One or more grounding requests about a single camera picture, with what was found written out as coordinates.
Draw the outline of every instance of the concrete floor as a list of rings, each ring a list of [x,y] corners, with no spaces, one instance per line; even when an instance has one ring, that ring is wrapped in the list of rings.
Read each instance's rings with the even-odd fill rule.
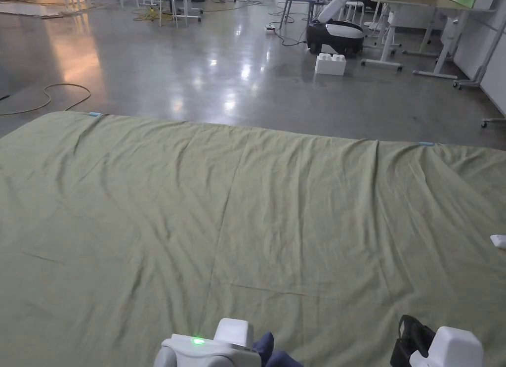
[[[0,112],[37,106],[45,100],[44,86],[69,82],[92,92],[76,111],[506,150],[504,127],[480,128],[482,117],[501,116],[484,93],[459,92],[448,80],[411,74],[433,68],[433,59],[398,54],[405,64],[401,73],[362,68],[360,59],[352,59],[344,77],[315,76],[316,58],[305,45],[281,46],[265,30],[279,20],[268,13],[279,11],[283,0],[257,1],[262,5],[206,12],[202,23],[191,20],[178,29],[171,22],[159,28],[157,22],[134,21],[132,5],[50,20],[2,15],[0,71],[13,96],[0,101]],[[293,5],[295,22],[284,35],[299,38],[304,11],[304,5]],[[421,39],[397,36],[403,49],[417,49]],[[363,55],[380,56],[371,50]],[[447,71],[460,74],[455,66]],[[50,93],[52,102],[41,110],[0,117],[0,136],[85,96],[78,88]]]

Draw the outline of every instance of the yellow cable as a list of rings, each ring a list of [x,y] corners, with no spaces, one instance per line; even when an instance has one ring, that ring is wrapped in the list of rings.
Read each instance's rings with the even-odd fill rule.
[[[132,11],[132,13],[137,15],[137,17],[133,18],[134,22],[143,22],[146,20],[151,20],[153,22],[155,20],[159,20],[159,18],[160,18],[159,10],[154,10],[153,8],[150,8],[148,12],[146,12],[142,8],[141,9],[138,8],[138,9],[134,9]],[[162,12],[162,19],[172,20],[172,14]]]
[[[63,84],[53,84],[53,85],[48,85],[48,86],[46,86],[46,87],[44,88],[44,91],[43,91],[43,92],[44,92],[44,94],[45,94],[45,95],[47,95],[47,97],[48,97],[49,99],[48,99],[48,100],[47,100],[47,102],[46,102],[46,103],[44,103],[43,105],[41,105],[41,106],[39,106],[39,107],[36,107],[35,109],[29,109],[29,110],[25,110],[25,111],[3,112],[3,113],[0,113],[0,115],[23,114],[23,113],[25,113],[25,112],[30,112],[30,111],[35,111],[35,110],[42,109],[43,107],[45,107],[45,106],[49,105],[49,102],[51,102],[51,96],[47,93],[47,91],[46,91],[46,90],[47,90],[48,88],[53,87],[53,86],[76,86],[76,87],[81,88],[81,89],[84,89],[84,90],[86,90],[86,91],[88,92],[88,96],[87,96],[86,98],[81,99],[79,102],[77,102],[77,103],[73,104],[72,106],[67,107],[67,108],[66,108],[65,110],[63,110],[63,111],[70,110],[72,107],[79,105],[79,103],[84,102],[86,99],[88,99],[88,98],[91,96],[91,92],[90,92],[87,88],[85,88],[84,86],[78,85],[78,84],[67,84],[67,83],[63,83]]]

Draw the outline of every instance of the white desk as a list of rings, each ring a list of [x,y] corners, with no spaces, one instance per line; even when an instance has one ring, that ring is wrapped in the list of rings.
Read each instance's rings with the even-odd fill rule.
[[[430,20],[430,23],[427,27],[427,30],[425,32],[425,37],[423,39],[420,51],[418,52],[412,52],[412,51],[406,51],[404,54],[418,54],[418,55],[432,55],[429,53],[424,53],[423,49],[425,47],[425,44],[427,43],[430,33],[433,29],[434,19],[436,17],[437,12],[442,11],[449,17],[454,17],[455,21],[455,29],[453,31],[448,31],[448,38],[447,41],[443,42],[444,47],[439,55],[438,63],[434,69],[434,72],[424,72],[424,71],[418,71],[415,70],[413,74],[419,74],[419,75],[429,75],[434,77],[440,77],[440,78],[451,78],[456,79],[457,76],[454,75],[448,75],[448,74],[441,74],[441,69],[443,68],[443,64],[446,60],[446,55],[448,54],[448,51],[451,47],[455,47],[458,38],[460,34],[462,33],[462,30],[464,29],[465,23],[467,21],[467,18],[469,17],[470,13],[473,11],[491,11],[491,10],[484,10],[484,9],[474,9],[469,8],[464,5],[461,5],[457,2],[454,2],[452,0],[372,0],[374,2],[378,3],[385,3],[387,4],[389,12],[392,13],[391,23],[390,27],[388,29],[388,34],[386,37],[386,42],[383,47],[383,53],[381,55],[381,59],[363,59],[362,65],[367,64],[376,64],[376,65],[384,65],[384,66],[393,66],[396,67],[397,70],[401,71],[403,68],[402,64],[399,63],[393,63],[393,62],[387,62],[386,58],[388,57],[388,54],[390,52],[390,48],[393,43],[393,38],[395,34],[395,28],[397,26],[397,17],[396,12],[399,10],[399,8],[402,5],[416,5],[416,6],[427,6],[427,7],[433,7],[434,8],[434,14]],[[386,23],[388,21],[388,12],[385,13],[383,17],[383,21],[381,23],[381,31],[380,31],[380,38],[379,41],[381,41],[381,36],[383,36],[385,29],[386,29]]]

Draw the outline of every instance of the mattress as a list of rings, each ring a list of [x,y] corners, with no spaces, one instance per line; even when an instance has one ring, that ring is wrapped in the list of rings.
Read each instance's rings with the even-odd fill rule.
[[[403,314],[506,365],[506,153],[55,112],[0,139],[3,366],[150,366],[221,318],[388,366]]]

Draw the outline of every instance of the blue cloth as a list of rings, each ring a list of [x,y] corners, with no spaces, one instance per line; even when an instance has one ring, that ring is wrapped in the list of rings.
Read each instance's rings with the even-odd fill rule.
[[[289,354],[284,351],[274,351],[274,337],[267,332],[253,348],[258,352],[261,359],[261,367],[302,367]]]

